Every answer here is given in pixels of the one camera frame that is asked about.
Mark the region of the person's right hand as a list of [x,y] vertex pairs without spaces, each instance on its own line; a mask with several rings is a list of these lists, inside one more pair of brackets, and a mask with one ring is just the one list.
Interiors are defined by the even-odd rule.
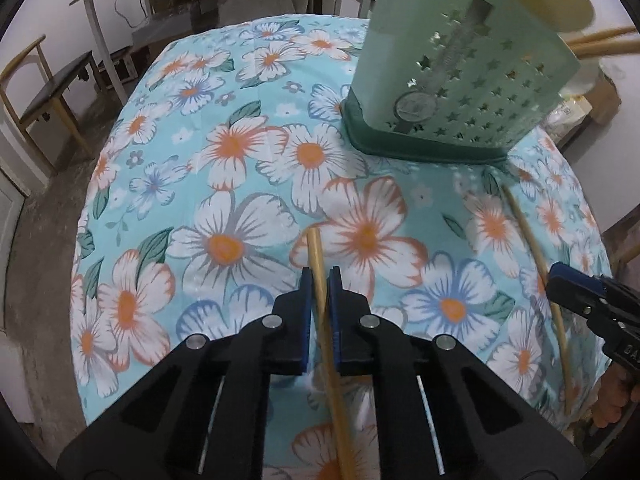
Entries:
[[598,428],[618,422],[629,403],[639,402],[639,381],[620,364],[612,363],[600,380],[592,419]]

